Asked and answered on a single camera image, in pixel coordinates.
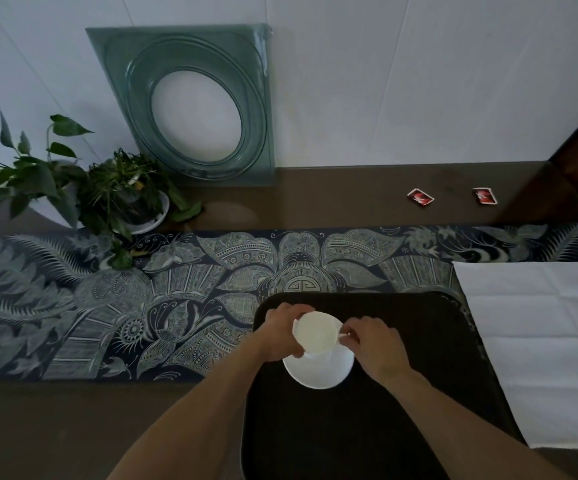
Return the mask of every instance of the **circular hole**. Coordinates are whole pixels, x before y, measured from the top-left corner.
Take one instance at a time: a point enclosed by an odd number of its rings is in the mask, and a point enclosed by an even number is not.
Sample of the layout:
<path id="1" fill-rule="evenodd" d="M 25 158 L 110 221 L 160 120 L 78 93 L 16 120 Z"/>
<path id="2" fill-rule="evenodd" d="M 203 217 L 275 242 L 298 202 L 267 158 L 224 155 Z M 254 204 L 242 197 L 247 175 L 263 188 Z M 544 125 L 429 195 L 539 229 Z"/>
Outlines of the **circular hole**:
<path id="1" fill-rule="evenodd" d="M 151 110 L 162 136 L 194 160 L 220 161 L 240 142 L 236 104 L 220 84 L 198 72 L 182 70 L 160 79 Z"/>

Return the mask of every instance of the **black tray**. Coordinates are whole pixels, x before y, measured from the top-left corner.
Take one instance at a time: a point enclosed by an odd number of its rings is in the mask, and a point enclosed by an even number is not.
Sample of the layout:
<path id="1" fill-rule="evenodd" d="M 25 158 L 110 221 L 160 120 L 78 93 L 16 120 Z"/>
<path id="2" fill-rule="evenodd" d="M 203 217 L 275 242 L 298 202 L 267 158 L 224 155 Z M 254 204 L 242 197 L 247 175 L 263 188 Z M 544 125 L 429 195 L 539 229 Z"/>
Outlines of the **black tray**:
<path id="1" fill-rule="evenodd" d="M 307 303 L 344 322 L 382 318 L 400 332 L 412 367 L 480 417 L 522 441 L 500 386 L 455 302 L 441 293 L 286 293 L 269 308 Z M 358 362 L 340 385 L 313 390 L 294 381 L 282 361 L 263 365 L 247 396 L 242 438 L 247 480 L 446 479 L 421 433 Z"/>

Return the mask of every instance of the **white napkin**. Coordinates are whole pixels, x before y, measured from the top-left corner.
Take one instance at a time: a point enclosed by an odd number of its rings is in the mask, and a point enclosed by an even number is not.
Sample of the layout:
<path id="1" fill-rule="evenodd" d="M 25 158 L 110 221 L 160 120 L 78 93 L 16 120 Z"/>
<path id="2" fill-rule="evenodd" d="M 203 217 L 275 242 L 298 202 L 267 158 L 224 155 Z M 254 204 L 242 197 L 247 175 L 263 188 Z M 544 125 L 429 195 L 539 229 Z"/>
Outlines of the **white napkin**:
<path id="1" fill-rule="evenodd" d="M 578 448 L 578 262 L 454 263 L 532 448 Z"/>

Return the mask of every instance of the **pothos plant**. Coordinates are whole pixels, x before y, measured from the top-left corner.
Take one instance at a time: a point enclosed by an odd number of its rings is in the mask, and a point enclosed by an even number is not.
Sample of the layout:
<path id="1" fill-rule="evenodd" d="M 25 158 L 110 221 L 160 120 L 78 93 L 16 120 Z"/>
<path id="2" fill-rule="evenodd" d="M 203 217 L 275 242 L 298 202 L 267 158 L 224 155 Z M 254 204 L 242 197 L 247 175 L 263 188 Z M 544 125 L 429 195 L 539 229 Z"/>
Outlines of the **pothos plant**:
<path id="1" fill-rule="evenodd" d="M 113 268 L 127 269 L 133 257 L 140 255 L 127 251 L 115 235 L 133 241 L 127 224 L 143 224 L 161 214 L 161 192 L 178 208 L 169 214 L 175 222 L 189 220 L 201 211 L 200 202 L 189 204 L 160 164 L 142 153 L 120 148 L 112 159 L 89 167 L 87 178 L 78 185 L 80 222 L 93 234 L 114 236 Z"/>
<path id="2" fill-rule="evenodd" d="M 61 216 L 76 227 L 75 193 L 70 193 L 66 186 L 83 181 L 87 173 L 72 161 L 52 159 L 52 154 L 71 159 L 76 159 L 76 154 L 69 146 L 50 141 L 50 135 L 79 136 L 92 131 L 61 114 L 54 114 L 50 119 L 52 122 L 46 130 L 46 159 L 42 160 L 32 156 L 31 144 L 24 131 L 18 144 L 14 144 L 9 125 L 0 112 L 0 143 L 16 152 L 12 165 L 0 162 L 0 204 L 10 200 L 9 213 L 13 218 L 20 215 L 33 199 L 45 196 Z"/>

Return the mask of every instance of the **leaf pattern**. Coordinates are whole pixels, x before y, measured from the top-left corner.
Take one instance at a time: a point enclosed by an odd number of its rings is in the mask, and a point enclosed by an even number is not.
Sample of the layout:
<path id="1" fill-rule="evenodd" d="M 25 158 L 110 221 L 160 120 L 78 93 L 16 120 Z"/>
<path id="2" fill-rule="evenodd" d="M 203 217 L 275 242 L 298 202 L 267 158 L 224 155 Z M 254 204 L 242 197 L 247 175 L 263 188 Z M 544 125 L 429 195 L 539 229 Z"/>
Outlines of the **leaf pattern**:
<path id="1" fill-rule="evenodd" d="M 578 223 L 154 233 L 126 271 L 110 248 L 0 238 L 0 380 L 197 380 L 278 292 L 435 291 L 471 323 L 451 261 L 578 261 Z"/>

